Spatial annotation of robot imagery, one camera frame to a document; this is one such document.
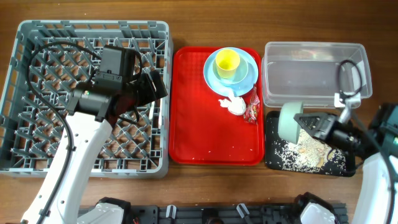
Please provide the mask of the rice food scraps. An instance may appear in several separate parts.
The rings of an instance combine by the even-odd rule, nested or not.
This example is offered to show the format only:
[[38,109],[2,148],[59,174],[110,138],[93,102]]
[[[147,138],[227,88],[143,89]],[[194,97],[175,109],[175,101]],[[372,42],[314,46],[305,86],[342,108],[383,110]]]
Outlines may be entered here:
[[341,174],[346,168],[343,153],[300,130],[297,144],[281,138],[272,141],[266,164],[273,169],[314,174]]

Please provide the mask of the green bowl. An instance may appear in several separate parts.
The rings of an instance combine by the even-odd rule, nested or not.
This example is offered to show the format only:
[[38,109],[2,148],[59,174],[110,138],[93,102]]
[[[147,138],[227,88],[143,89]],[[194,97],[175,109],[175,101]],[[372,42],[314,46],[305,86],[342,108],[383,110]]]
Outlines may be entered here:
[[303,113],[303,102],[293,101],[285,103],[280,111],[278,121],[278,135],[282,140],[297,144],[300,136],[300,125],[294,116]]

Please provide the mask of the red snack wrapper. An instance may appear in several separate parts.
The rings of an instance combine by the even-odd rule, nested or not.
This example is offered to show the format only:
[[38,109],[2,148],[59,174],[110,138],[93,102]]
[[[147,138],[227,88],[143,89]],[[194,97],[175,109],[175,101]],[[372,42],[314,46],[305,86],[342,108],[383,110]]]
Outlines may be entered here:
[[244,120],[247,123],[257,124],[258,114],[260,111],[260,99],[257,95],[257,88],[254,86],[250,96],[250,102],[243,114]]

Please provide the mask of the white napkin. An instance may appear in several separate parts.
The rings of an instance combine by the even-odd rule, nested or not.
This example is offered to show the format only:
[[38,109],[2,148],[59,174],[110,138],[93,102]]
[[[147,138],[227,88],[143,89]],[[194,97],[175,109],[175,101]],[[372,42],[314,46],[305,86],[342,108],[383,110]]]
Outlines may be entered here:
[[222,108],[226,108],[231,114],[241,116],[246,111],[246,104],[241,97],[218,100]]

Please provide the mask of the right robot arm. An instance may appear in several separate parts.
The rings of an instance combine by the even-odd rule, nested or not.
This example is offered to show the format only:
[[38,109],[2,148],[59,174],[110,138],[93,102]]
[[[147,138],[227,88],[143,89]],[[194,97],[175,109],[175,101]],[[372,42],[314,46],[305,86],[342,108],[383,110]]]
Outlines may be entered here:
[[397,104],[382,104],[365,127],[350,96],[338,96],[345,106],[339,116],[297,113],[294,120],[312,138],[361,158],[363,180],[353,223],[397,223]]

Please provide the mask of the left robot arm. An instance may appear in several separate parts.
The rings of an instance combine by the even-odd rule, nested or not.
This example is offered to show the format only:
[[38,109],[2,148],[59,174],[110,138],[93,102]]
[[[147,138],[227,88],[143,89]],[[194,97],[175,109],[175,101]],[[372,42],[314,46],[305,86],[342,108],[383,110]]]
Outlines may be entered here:
[[99,69],[77,83],[61,115],[35,88],[64,130],[44,182],[21,223],[135,223],[131,204],[104,197],[94,209],[78,215],[95,160],[123,114],[168,95],[159,72],[135,71],[138,51],[105,45]]

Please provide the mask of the grey dishwasher rack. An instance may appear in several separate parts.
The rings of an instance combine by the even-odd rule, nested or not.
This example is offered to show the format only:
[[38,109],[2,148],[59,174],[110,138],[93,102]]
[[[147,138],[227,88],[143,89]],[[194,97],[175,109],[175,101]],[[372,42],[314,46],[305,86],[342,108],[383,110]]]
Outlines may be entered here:
[[[77,83],[98,69],[105,45],[136,50],[142,71],[158,71],[171,87],[174,43],[164,21],[27,20],[19,24],[1,95],[1,172],[45,177],[63,125],[31,91],[61,114]],[[170,98],[138,107],[118,120],[95,161],[92,176],[159,179],[169,170]],[[158,128],[159,110],[164,123]]]

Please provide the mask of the black tray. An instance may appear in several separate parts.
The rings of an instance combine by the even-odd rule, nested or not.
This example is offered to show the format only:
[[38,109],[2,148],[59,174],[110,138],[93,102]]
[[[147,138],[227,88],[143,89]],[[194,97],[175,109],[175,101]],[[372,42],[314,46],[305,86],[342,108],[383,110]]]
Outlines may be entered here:
[[266,116],[265,165],[274,170],[351,177],[356,173],[355,160],[344,152],[311,138],[303,129],[297,144],[278,135],[278,111]]

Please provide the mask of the clear plastic bin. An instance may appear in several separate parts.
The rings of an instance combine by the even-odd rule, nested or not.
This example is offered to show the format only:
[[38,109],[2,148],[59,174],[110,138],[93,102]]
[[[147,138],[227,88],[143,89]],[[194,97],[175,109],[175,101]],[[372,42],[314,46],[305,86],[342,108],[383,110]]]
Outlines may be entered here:
[[262,58],[262,97],[269,108],[302,101],[306,108],[333,108],[339,90],[373,94],[366,50],[341,42],[268,42]]

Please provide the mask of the red plastic tray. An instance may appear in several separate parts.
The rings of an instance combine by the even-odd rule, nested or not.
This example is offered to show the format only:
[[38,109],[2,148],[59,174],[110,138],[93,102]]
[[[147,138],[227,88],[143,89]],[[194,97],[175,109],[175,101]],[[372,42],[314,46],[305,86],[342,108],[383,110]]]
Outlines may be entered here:
[[206,84],[203,69],[216,47],[182,47],[174,55],[169,155],[180,164],[254,166],[265,153],[264,106],[256,123],[231,114]]

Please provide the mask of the light blue plate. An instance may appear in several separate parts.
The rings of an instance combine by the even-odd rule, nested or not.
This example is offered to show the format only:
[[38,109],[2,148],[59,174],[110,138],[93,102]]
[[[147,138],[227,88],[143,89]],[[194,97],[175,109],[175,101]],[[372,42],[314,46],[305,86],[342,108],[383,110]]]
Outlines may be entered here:
[[248,63],[248,74],[246,78],[242,82],[231,86],[224,86],[216,79],[215,74],[213,73],[213,62],[215,62],[216,54],[221,49],[211,53],[206,59],[203,67],[203,76],[206,84],[213,92],[221,96],[228,96],[230,90],[232,90],[234,96],[243,96],[250,92],[257,82],[257,78],[259,76],[257,63],[255,62],[254,57],[247,51],[236,47],[229,47],[229,49],[235,50],[239,54],[240,59],[243,59]]

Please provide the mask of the yellow plastic cup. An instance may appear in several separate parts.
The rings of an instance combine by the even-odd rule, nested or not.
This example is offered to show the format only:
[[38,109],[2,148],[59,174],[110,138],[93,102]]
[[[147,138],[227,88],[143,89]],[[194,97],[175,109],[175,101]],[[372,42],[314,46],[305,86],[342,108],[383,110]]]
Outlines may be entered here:
[[232,78],[240,64],[240,56],[233,49],[221,49],[215,58],[216,69],[221,78]]

